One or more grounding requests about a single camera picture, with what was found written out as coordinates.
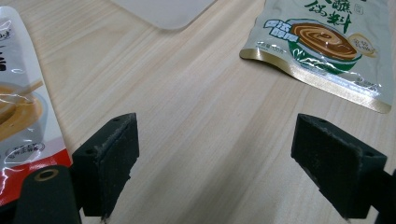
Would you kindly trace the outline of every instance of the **plastic pouch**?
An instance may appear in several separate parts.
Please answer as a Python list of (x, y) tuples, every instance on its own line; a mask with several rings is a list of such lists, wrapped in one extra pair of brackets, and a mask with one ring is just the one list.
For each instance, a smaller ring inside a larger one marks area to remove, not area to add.
[(0, 216), (26, 176), (53, 164), (71, 161), (33, 43), (15, 9), (0, 7)]
[(267, 0), (240, 57), (388, 113), (390, 45), (387, 1)]

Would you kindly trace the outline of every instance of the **screw hole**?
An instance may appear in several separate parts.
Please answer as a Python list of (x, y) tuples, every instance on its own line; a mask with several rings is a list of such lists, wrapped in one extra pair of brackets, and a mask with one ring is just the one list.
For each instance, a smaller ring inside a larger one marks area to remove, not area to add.
[(373, 156), (374, 156), (374, 153), (373, 153), (373, 152), (365, 152), (364, 155), (365, 155), (366, 157), (373, 157)]
[(52, 179), (55, 177), (57, 174), (59, 174), (58, 170), (55, 169), (48, 169), (45, 171), (40, 172), (38, 175), (35, 176), (35, 181), (47, 181), (49, 179)]
[(90, 148), (85, 151), (88, 155), (96, 154), (98, 151), (96, 149)]

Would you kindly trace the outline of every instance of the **light wood grain surface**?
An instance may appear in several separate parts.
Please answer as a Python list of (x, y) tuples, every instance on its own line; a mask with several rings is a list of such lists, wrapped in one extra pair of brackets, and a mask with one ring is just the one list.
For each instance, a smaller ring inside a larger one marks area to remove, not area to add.
[[(396, 169), (395, 108), (379, 114), (239, 58), (264, 0), (218, 1), (174, 32), (109, 0), (0, 5), (16, 8), (32, 37), (70, 153), (136, 112), (141, 154), (111, 224), (347, 223), (290, 157), (298, 113), (332, 122)], [(389, 14), (396, 59), (394, 0)], [(351, 223), (375, 218), (372, 209)]]

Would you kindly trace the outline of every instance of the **white tray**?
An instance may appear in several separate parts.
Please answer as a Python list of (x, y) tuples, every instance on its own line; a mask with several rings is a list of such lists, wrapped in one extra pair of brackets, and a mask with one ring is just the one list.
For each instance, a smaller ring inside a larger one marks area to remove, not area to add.
[(111, 0), (144, 21), (165, 29), (181, 29), (216, 0)]

